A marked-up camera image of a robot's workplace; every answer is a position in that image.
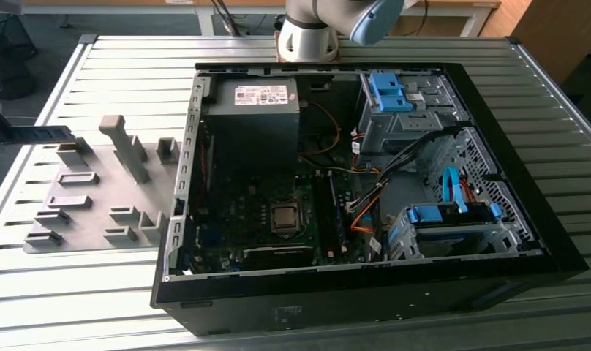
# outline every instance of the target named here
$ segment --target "white label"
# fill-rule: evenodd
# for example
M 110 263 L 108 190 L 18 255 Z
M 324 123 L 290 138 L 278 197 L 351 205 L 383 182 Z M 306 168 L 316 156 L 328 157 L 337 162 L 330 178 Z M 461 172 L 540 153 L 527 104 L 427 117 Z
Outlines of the white label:
M 285 105 L 286 86 L 238 86 L 234 89 L 234 105 Z
M 383 248 L 383 245 L 377 242 L 377 240 L 372 237 L 369 239 L 369 246 L 372 247 L 376 254 L 380 253 L 380 249 Z
M 356 154 L 356 155 L 360 155 L 360 143 L 357 143 L 357 142 L 352 142 L 352 152 Z
M 405 94 L 405 98 L 411 101 L 423 101 L 421 94 Z

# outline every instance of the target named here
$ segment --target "sticker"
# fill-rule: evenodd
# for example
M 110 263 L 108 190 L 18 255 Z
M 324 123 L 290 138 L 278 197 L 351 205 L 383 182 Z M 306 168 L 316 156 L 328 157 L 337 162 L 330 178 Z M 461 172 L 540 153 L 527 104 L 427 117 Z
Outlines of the sticker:
M 380 249 L 383 248 L 383 245 L 377 242 L 377 240 L 372 237 L 369 239 L 369 246 L 372 247 L 376 254 L 380 253 Z
M 276 307 L 272 313 L 273 322 L 281 325 L 300 325 L 302 323 L 302 307 Z
M 286 86 L 238 86 L 234 89 L 234 105 L 285 104 Z
M 411 101 L 424 101 L 421 94 L 405 94 L 405 98 Z
M 356 155 L 360 155 L 360 143 L 357 142 L 352 142 L 352 153 L 355 153 Z

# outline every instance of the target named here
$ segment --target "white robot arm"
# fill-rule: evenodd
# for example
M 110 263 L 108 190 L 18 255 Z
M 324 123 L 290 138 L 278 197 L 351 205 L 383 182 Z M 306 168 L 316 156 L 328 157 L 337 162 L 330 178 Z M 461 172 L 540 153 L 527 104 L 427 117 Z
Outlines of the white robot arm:
M 277 52 L 290 62 L 324 62 L 336 57 L 336 32 L 372 45 L 391 30 L 404 0 L 286 0 Z

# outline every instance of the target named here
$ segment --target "orange wire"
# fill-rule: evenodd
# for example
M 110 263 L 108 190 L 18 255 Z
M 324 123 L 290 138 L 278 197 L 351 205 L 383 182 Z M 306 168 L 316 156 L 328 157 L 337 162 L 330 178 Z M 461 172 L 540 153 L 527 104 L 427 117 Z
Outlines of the orange wire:
M 476 199 L 473 196 L 473 192 L 471 192 L 469 185 L 467 184 L 465 181 L 460 181 L 460 185 L 463 185 L 463 190 L 464 190 L 464 195 L 467 196 L 467 200 L 475 202 Z
M 353 227 L 352 231 L 373 234 L 373 230 L 371 230 L 369 228 L 363 228 L 363 227 Z
M 377 201 L 377 199 L 380 198 L 380 195 L 383 193 L 380 192 L 369 201 L 369 203 L 367 204 L 367 206 L 364 207 L 363 211 L 359 213 L 359 215 L 356 216 L 356 219 L 352 222 L 352 225 L 349 226 L 351 230 L 355 230 L 356 224 L 360 221 L 360 219 L 363 218 L 364 214 L 367 213 L 367 211 L 369 210 L 369 208 L 373 206 L 375 201 Z
M 332 115 L 330 115 L 330 113 L 328 112 L 328 110 L 325 110 L 325 109 L 322 108 L 322 106 L 318 105 L 316 102 L 309 101 L 308 103 L 309 103 L 309 105 L 314 105 L 314 106 L 317 106 L 317 108 L 325 113 L 325 115 L 326 115 L 328 118 L 330 119 L 332 124 L 334 124 L 336 135 L 334 135 L 334 141 L 332 142 L 332 145 L 329 145 L 329 147 L 326 147 L 326 148 L 324 148 L 324 149 L 321 149 L 321 150 L 317 150 L 317 151 L 300 152 L 298 155 L 302 155 L 302 156 L 318 155 L 318 154 L 322 154 L 322 153 L 326 152 L 326 151 L 330 151 L 332 148 L 336 146 L 336 144 L 338 144 L 338 139 L 340 139 L 340 137 L 341 137 L 341 129 L 338 128 L 338 123 L 336 123 L 334 117 L 332 117 Z
M 359 167 L 356 167 L 356 157 L 357 157 L 357 155 L 353 154 L 353 157 L 352 157 L 352 169 L 356 170 L 356 171 L 359 171 L 359 172 L 365 171 L 367 168 L 359 168 Z M 372 167 L 372 173 L 373 173 L 373 174 L 380 174 L 380 170 L 379 170 L 377 168 Z

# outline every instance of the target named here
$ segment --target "metal table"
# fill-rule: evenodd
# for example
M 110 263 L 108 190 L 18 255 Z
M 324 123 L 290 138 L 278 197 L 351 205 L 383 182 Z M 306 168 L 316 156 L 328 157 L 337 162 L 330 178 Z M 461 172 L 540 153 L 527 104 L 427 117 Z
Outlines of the metal table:
M 272 61 L 273 39 L 99 37 L 71 55 L 37 124 L 91 143 L 122 114 L 145 143 L 182 135 L 193 63 Z M 342 42 L 344 61 L 461 62 L 591 268 L 591 127 L 519 45 L 503 39 Z M 11 350 L 591 350 L 591 269 L 485 312 L 198 339 L 148 306 L 156 250 L 27 255 L 22 239 L 55 174 L 23 147 L 0 190 L 0 347 Z

